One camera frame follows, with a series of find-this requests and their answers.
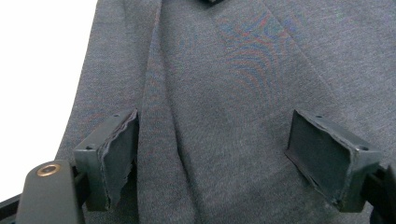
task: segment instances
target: gray fabric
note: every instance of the gray fabric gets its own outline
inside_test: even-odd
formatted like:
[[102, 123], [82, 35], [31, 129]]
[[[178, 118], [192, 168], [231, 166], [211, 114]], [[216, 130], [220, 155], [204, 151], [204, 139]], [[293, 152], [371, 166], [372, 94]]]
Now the gray fabric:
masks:
[[[391, 0], [100, 0], [57, 159], [138, 105], [140, 222], [368, 223], [370, 206], [337, 213], [283, 152], [297, 107], [394, 157], [395, 12]], [[120, 211], [87, 216], [137, 216]]]

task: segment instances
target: metal rivet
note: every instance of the metal rivet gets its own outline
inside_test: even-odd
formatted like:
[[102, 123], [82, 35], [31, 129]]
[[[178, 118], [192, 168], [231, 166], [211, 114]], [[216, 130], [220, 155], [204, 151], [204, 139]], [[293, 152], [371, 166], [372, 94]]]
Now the metal rivet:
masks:
[[46, 165], [44, 167], [41, 167], [38, 171], [37, 171], [37, 175], [38, 176], [49, 176], [49, 175], [53, 175], [55, 173], [57, 173], [59, 170], [61, 170], [61, 165], [59, 164], [50, 164], [50, 165]]

